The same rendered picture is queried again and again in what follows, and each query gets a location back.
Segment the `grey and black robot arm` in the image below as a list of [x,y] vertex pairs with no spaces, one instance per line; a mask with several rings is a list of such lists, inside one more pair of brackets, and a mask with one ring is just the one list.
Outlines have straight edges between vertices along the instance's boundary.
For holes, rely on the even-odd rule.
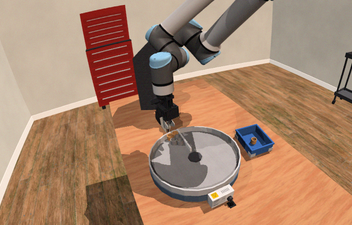
[[[162,23],[152,26],[146,40],[157,51],[150,57],[153,93],[174,92],[173,72],[184,67],[189,53],[205,65],[221,54],[221,44],[269,0],[235,0],[208,31],[193,18],[214,0],[186,0]],[[179,48],[181,47],[181,48]]]

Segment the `blue crate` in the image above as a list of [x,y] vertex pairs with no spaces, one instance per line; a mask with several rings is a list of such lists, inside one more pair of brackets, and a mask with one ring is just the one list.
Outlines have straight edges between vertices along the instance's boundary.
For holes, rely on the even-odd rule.
[[[235,138],[240,142],[250,158],[273,150],[275,143],[257,124],[235,129],[235,131]],[[252,137],[257,138],[256,144],[251,144]]]

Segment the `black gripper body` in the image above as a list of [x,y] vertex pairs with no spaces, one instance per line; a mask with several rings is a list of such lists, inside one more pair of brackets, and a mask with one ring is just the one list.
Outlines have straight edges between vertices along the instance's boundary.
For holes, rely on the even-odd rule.
[[173,103],[174,95],[172,93],[166,96],[156,96],[161,99],[161,102],[156,106],[156,111],[165,122],[179,117],[179,107]]

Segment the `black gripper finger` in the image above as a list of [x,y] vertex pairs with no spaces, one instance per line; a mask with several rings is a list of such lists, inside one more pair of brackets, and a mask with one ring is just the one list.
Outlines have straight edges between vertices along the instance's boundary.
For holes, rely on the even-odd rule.
[[166,122],[163,120],[163,117],[161,115],[158,114],[157,111],[155,111],[155,118],[158,121],[158,123],[160,124],[160,126],[162,127],[162,129],[167,133],[167,129],[168,125],[166,124]]
[[170,131],[170,128],[171,128],[171,126],[175,126],[175,123],[173,122],[173,120],[170,120],[170,121],[167,121],[167,125],[168,125],[168,132]]

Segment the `round grey turntable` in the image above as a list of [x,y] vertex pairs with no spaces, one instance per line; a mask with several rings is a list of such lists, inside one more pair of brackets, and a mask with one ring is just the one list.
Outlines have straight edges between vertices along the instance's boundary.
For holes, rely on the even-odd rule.
[[[167,134],[178,131],[184,144],[171,145]],[[226,201],[232,208],[241,164],[237,143],[226,133],[204,126],[172,130],[160,137],[149,153],[155,185],[171,198],[185,202],[206,201],[214,208]]]

